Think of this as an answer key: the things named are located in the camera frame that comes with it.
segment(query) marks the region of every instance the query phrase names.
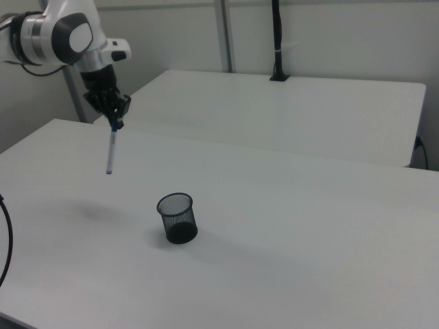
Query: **wall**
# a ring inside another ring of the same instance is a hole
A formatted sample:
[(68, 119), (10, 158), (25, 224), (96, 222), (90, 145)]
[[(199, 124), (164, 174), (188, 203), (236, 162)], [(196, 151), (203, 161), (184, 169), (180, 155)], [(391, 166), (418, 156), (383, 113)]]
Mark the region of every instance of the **wall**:
[[(270, 74), (271, 7), (252, 2), (230, 3), (235, 67)], [(430, 169), (439, 170), (438, 2), (282, 5), (281, 16), (284, 48), (295, 44), (283, 52), (286, 73), (426, 84), (419, 132)], [(414, 164), (424, 167), (420, 149)]]
[[(98, 8), (107, 37), (125, 38), (132, 49), (131, 60), (114, 65), (122, 93), (131, 95), (169, 69), (223, 71), (212, 0), (180, 1), (179, 5), (157, 5), (160, 1), (148, 0), (140, 7), (108, 7), (112, 1), (96, 2), (103, 6)], [(82, 95), (82, 81), (73, 74)], [(82, 103), (87, 119), (94, 121), (98, 116), (84, 100)]]
[[(38, 2), (1, 0), (1, 13), (29, 10), (40, 10)], [(38, 78), (0, 63), (0, 153), (55, 118), (78, 119), (62, 73)]]
[(213, 0), (95, 0), (95, 4), (99, 8), (126, 8), (141, 6), (180, 6), (180, 5), (210, 5)]

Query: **marker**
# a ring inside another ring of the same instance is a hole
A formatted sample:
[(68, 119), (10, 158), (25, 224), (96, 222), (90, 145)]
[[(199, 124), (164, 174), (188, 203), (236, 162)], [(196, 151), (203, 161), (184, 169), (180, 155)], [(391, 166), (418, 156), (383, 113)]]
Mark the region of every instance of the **marker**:
[(110, 149), (108, 150), (108, 160), (107, 160), (107, 174), (112, 173), (112, 164), (115, 159), (115, 145), (116, 145), (116, 133), (117, 133), (117, 121), (114, 120), (111, 125), (111, 135), (110, 135)]

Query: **black cable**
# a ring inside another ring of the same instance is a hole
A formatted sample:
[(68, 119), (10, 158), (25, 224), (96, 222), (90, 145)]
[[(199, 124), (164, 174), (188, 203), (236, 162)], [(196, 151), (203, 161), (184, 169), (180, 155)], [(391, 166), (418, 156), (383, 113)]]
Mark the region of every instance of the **black cable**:
[(14, 236), (12, 234), (12, 223), (11, 223), (11, 217), (9, 216), (8, 209), (6, 209), (5, 204), (3, 203), (3, 197), (0, 194), (0, 207), (3, 210), (3, 213), (6, 217), (6, 223), (8, 225), (8, 234), (9, 234), (9, 246), (8, 246), (8, 256), (6, 257), (6, 264), (3, 269), (3, 273), (0, 277), (0, 287), (3, 284), (3, 281), (5, 280), (6, 274), (9, 269), (9, 265), (11, 263), (11, 257), (12, 257), (12, 246), (14, 244)]
[(5, 24), (5, 25), (3, 25), (2, 27), (0, 27), (0, 32), (3, 31), (4, 29), (7, 29), (10, 25), (11, 25), (11, 24), (8, 23), (8, 24)]
[(62, 65), (61, 67), (57, 68), (55, 71), (52, 72), (48, 72), (48, 73), (43, 73), (43, 74), (38, 74), (38, 73), (34, 73), (32, 71), (29, 71), (28, 69), (25, 68), (24, 65), (21, 65), (21, 67), (23, 67), (23, 70), (25, 70), (26, 72), (28, 72), (30, 75), (33, 75), (34, 77), (48, 77), (50, 75), (53, 75), (59, 71), (61, 71), (64, 67), (66, 67), (66, 65)]
[(427, 150), (425, 149), (425, 145), (424, 145), (422, 139), (419, 141), (419, 146), (421, 146), (423, 148), (424, 158), (425, 158), (425, 170), (428, 170)]

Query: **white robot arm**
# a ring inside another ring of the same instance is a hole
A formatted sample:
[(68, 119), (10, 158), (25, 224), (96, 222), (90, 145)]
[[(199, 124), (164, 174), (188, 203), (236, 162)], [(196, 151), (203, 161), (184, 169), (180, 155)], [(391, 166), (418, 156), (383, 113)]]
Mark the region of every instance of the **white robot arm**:
[(117, 129), (131, 98), (120, 95), (112, 64), (130, 57), (126, 40), (103, 33), (93, 0), (50, 0), (43, 13), (0, 16), (0, 62), (74, 65), (87, 101)]

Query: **pen holder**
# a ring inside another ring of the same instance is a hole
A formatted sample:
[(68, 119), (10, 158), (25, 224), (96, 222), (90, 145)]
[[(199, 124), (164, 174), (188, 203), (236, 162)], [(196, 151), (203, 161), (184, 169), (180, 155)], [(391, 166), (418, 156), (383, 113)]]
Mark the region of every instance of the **pen holder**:
[(198, 233), (192, 209), (193, 200), (186, 193), (172, 193), (157, 203), (157, 211), (165, 226), (170, 243), (187, 243)]

